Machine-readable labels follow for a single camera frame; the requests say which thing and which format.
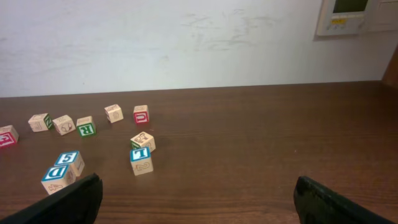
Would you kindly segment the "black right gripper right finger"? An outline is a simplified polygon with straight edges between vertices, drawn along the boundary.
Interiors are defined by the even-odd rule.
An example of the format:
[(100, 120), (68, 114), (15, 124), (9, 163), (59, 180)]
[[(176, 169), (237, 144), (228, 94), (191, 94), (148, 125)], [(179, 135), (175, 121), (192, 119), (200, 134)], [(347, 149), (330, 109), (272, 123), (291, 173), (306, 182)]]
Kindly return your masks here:
[(294, 205), (301, 224), (394, 224), (307, 176), (297, 179)]

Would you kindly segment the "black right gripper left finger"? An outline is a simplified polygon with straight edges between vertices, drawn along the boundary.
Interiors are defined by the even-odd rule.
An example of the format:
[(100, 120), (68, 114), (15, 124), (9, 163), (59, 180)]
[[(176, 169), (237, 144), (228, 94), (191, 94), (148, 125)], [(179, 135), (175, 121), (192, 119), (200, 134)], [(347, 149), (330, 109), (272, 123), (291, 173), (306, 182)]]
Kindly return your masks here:
[(93, 173), (1, 220), (10, 224), (93, 224), (103, 199), (103, 181)]

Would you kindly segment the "blue D wooden block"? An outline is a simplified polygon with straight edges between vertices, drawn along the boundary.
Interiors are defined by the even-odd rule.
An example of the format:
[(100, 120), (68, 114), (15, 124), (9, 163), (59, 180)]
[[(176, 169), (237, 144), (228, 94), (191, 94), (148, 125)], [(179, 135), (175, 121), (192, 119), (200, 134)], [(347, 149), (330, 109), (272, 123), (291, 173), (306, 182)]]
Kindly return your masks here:
[(49, 195), (64, 189), (76, 181), (76, 175), (69, 165), (50, 167), (41, 183)]

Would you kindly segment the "blue 5 wooden block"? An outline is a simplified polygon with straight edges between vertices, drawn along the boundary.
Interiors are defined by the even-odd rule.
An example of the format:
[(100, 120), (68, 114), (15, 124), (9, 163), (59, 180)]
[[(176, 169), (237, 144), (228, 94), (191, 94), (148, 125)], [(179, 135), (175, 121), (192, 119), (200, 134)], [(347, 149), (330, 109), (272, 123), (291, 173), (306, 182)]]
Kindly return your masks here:
[(80, 151), (63, 152), (57, 158), (54, 166), (69, 165), (74, 174), (79, 177), (85, 167)]

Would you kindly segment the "blue L wooden block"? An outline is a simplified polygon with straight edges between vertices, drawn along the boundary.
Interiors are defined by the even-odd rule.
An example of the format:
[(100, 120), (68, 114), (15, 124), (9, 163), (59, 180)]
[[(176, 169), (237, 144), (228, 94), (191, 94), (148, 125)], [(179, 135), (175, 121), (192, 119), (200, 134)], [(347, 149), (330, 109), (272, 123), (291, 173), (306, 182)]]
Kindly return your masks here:
[(146, 174), (154, 170), (150, 149), (143, 147), (130, 151), (130, 162), (135, 176)]

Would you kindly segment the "green animal wooden block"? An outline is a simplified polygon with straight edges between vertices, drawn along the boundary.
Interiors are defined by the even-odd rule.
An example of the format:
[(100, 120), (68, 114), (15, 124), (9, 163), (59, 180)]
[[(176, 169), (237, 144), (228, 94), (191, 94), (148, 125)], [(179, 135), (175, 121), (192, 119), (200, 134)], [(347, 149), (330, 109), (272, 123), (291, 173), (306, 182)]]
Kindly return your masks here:
[(146, 132), (139, 133), (138, 135), (131, 138), (130, 141), (133, 149), (148, 147), (150, 152), (155, 150), (155, 139), (153, 136)]

